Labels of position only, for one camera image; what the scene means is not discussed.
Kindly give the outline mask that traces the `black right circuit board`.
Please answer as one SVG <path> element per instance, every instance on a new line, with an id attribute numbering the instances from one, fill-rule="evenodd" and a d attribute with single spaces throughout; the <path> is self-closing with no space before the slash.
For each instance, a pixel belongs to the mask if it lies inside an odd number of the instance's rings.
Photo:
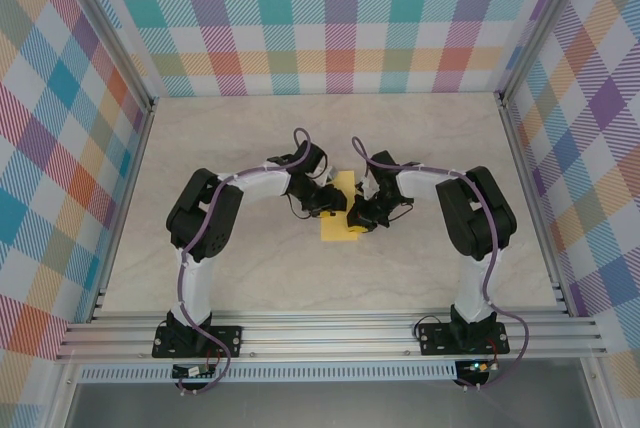
<path id="1" fill-rule="evenodd" d="M 462 360 L 456 362 L 456 370 L 459 378 L 467 374 L 484 374 L 488 373 L 489 371 L 497 371 L 498 369 L 498 361 Z"/>

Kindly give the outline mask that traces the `wide aluminium mounting rail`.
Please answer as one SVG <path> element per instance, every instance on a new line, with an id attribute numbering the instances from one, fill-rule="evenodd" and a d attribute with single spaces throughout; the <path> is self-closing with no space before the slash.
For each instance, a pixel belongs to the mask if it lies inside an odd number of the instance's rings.
<path id="1" fill-rule="evenodd" d="M 67 328 L 60 362 L 149 361 L 160 312 L 95 312 L 89 323 Z M 411 310 L 260 312 L 218 311 L 218 325 L 243 329 L 243 361 L 354 361 L 419 358 Z M 606 343 L 591 318 L 569 316 L 562 307 L 526 310 L 504 319 L 511 357 L 528 359 L 600 357 Z"/>

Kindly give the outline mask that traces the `black left circuit board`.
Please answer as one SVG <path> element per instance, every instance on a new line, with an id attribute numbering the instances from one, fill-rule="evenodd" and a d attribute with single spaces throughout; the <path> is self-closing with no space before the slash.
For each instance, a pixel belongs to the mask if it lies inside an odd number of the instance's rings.
<path id="1" fill-rule="evenodd" d="M 171 369 L 172 379 L 211 379 L 216 376 L 217 366 L 207 364 L 174 364 Z"/>

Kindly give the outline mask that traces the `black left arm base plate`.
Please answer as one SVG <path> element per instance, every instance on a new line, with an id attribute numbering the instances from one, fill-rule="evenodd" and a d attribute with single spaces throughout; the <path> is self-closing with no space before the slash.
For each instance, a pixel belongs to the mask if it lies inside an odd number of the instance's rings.
<path id="1" fill-rule="evenodd" d="M 241 326 L 209 326 L 205 330 L 227 347 L 232 358 L 240 355 Z M 151 356 L 157 359 L 227 357 L 222 346 L 192 327 L 180 323 L 172 326 L 162 324 L 156 329 Z"/>

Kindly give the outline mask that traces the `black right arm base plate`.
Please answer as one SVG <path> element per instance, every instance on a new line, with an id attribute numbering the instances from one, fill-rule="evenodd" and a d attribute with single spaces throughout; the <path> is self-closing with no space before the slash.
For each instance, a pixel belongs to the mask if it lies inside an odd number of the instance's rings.
<path id="1" fill-rule="evenodd" d="M 467 348 L 461 348 L 450 332 L 449 323 L 421 323 L 416 329 L 420 352 L 435 355 L 504 355 L 510 345 L 503 323 L 497 323 L 487 335 L 480 336 Z"/>

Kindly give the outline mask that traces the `aluminium corner post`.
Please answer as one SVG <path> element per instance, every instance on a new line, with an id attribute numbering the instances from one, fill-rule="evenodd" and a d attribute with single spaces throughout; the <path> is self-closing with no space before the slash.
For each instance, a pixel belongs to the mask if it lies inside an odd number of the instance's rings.
<path id="1" fill-rule="evenodd" d="M 131 61 L 124 45 L 121 43 L 113 24 L 109 20 L 100 0 L 79 0 L 86 12 L 86 16 L 97 36 L 104 42 L 105 47 L 114 60 L 114 64 L 121 72 L 127 86 L 132 90 L 137 100 L 147 112 L 154 108 L 154 97 L 147 90 L 142 78 Z"/>
<path id="2" fill-rule="evenodd" d="M 568 1 L 525 0 L 506 45 L 499 80 L 492 84 L 499 108 L 508 107 Z"/>

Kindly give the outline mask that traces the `aluminium side rail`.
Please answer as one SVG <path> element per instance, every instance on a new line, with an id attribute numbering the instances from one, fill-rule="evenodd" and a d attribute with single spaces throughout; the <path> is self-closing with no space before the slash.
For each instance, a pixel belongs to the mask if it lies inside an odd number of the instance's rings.
<path id="1" fill-rule="evenodd" d="M 96 305 L 100 294 L 106 290 L 109 284 L 109 280 L 112 274 L 117 250 L 122 238 L 126 218 L 130 208 L 131 200 L 133 197 L 136 181 L 139 175 L 139 171 L 142 165 L 144 152 L 148 143 L 148 139 L 151 133 L 155 113 L 157 111 L 158 104 L 160 102 L 159 97 L 155 97 L 151 101 L 150 107 L 147 109 L 144 116 L 144 124 L 142 125 L 141 133 L 139 135 L 134 157 L 132 158 L 130 169 L 127 174 L 126 184 L 121 199 L 121 204 L 116 211 L 114 219 L 114 226 L 111 230 L 109 238 L 109 244 L 102 263 L 99 265 L 99 270 L 96 274 L 95 283 L 90 291 L 88 304 L 82 312 L 80 321 L 82 323 L 89 323 L 93 319 L 93 313 L 96 310 Z"/>
<path id="2" fill-rule="evenodd" d="M 529 171 L 525 151 L 515 128 L 514 121 L 507 103 L 502 100 L 499 94 L 496 95 L 496 104 L 553 289 L 560 293 L 560 300 L 565 304 L 565 312 L 569 316 L 575 316 L 575 306 L 571 294 L 568 293 L 564 287 L 565 279 L 561 271 L 559 258 L 553 246 L 551 234 L 545 224 L 544 213 L 536 185 Z"/>

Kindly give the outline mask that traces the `yellow cloth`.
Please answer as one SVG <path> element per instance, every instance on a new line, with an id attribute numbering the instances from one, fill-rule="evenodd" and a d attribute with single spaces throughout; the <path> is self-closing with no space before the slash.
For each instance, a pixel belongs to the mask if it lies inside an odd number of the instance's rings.
<path id="1" fill-rule="evenodd" d="M 339 171 L 331 185 L 341 191 L 346 197 L 346 210 L 337 212 L 335 217 L 321 219 L 321 240 L 323 242 L 351 242 L 348 240 L 347 213 L 355 200 L 355 172 Z"/>

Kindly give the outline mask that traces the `black circuit board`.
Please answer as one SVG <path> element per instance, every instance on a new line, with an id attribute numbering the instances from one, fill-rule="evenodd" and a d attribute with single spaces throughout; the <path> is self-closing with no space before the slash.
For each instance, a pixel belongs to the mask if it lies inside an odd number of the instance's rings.
<path id="1" fill-rule="evenodd" d="M 172 379 L 211 379 L 216 376 L 217 366 L 207 364 L 174 364 L 171 369 Z"/>
<path id="2" fill-rule="evenodd" d="M 459 378 L 467 374 L 484 374 L 488 373 L 489 371 L 497 371 L 498 369 L 498 361 L 462 360 L 456 362 L 456 370 Z"/>

